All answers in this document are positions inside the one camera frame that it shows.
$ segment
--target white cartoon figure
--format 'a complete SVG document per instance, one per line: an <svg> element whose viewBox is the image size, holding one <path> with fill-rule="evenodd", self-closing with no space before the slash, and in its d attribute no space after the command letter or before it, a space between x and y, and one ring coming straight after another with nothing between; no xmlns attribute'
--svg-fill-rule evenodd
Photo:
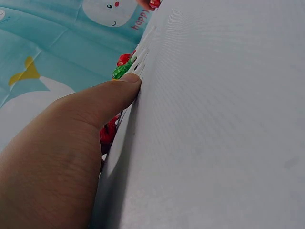
<svg viewBox="0 0 305 229"><path fill-rule="evenodd" d="M124 25L137 7L135 0L84 0L82 8L92 21L109 27Z"/></svg>
<svg viewBox="0 0 305 229"><path fill-rule="evenodd" d="M21 80L37 79L49 91L35 91L21 94L7 101L0 108L0 152L19 131L53 101L74 93L70 87L64 84L40 76L31 57L28 57L24 64L26 70L11 77L9 85L13 85Z"/></svg>
<svg viewBox="0 0 305 229"><path fill-rule="evenodd" d="M3 10L0 10L0 20L2 20L5 17L5 12Z"/></svg>

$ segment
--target hand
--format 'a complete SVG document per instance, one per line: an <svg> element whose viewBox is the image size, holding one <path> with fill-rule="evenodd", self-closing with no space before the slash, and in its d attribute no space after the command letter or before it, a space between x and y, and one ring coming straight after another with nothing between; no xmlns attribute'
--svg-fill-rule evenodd
<svg viewBox="0 0 305 229"><path fill-rule="evenodd" d="M137 0L137 2L146 10L155 11L155 8L149 6L150 0Z"/></svg>
<svg viewBox="0 0 305 229"><path fill-rule="evenodd" d="M137 75L109 81L52 103L0 153L3 229L85 229L101 166L99 132L127 108Z"/></svg>

